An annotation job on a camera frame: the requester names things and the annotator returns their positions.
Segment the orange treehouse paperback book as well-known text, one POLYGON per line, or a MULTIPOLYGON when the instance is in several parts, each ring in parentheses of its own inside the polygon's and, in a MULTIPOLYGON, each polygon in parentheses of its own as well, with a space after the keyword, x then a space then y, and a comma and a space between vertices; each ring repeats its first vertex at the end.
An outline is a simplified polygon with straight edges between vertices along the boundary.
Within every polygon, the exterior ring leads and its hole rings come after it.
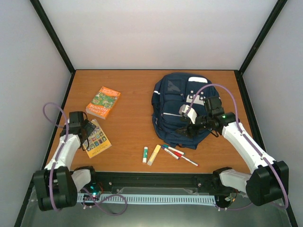
POLYGON ((101 119, 106 119, 121 93, 102 87, 86 107, 86 112, 101 119))

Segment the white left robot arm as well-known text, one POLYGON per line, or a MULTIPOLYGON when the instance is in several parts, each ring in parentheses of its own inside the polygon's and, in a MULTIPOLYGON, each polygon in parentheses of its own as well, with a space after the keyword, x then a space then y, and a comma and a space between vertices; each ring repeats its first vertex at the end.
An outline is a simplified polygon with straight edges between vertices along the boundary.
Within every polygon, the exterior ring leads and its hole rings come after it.
POLYGON ((76 151, 88 141, 96 126, 87 119, 84 112, 70 112, 68 129, 64 126, 60 133, 57 150, 43 170, 36 171, 33 182, 38 206, 41 211, 63 209, 75 206, 78 192, 83 187, 94 190, 98 178, 92 166, 83 166, 70 172, 76 151))

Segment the yellow picture-grid book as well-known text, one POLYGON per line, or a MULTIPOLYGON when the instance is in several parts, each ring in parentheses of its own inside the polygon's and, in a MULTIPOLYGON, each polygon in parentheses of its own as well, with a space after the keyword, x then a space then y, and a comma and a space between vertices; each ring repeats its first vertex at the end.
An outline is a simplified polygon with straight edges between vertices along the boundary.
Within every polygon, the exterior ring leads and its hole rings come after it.
POLYGON ((98 121, 93 119, 91 123, 96 127, 88 139, 83 143, 84 151, 86 151, 89 158, 95 157, 112 146, 98 121))

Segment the navy blue backpack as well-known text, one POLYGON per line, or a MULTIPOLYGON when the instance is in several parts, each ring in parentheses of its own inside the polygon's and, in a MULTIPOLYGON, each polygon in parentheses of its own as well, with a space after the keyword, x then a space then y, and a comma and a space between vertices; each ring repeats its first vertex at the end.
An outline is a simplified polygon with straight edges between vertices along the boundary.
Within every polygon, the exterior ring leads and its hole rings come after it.
POLYGON ((192 108, 196 113, 206 115, 204 99, 219 96, 218 91, 215 87, 209 86, 197 97, 194 96, 201 87, 211 83, 204 76, 184 72, 165 75, 156 83, 151 98, 152 123, 157 136, 170 147, 196 149, 198 144, 210 134, 208 130, 201 130, 197 135, 189 138, 176 133, 176 130, 187 125, 186 121, 181 120, 182 114, 179 113, 182 105, 190 105, 194 101, 192 108))

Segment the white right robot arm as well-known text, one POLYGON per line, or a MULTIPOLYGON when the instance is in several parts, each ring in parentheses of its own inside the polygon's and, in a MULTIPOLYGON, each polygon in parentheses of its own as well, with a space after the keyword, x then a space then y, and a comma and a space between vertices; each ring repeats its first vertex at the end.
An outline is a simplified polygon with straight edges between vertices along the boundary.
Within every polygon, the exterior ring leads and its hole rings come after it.
POLYGON ((218 169, 215 172, 218 185, 244 193, 256 206, 284 199, 283 208, 287 208, 287 164, 275 161, 254 141, 239 122, 237 113, 225 113, 219 97, 206 98, 204 105, 206 115, 198 115, 191 105, 183 104, 180 107, 179 114, 188 124, 178 129, 177 133, 193 137, 201 130, 209 130, 216 137, 223 136, 250 170, 249 174, 244 174, 229 167, 218 169))

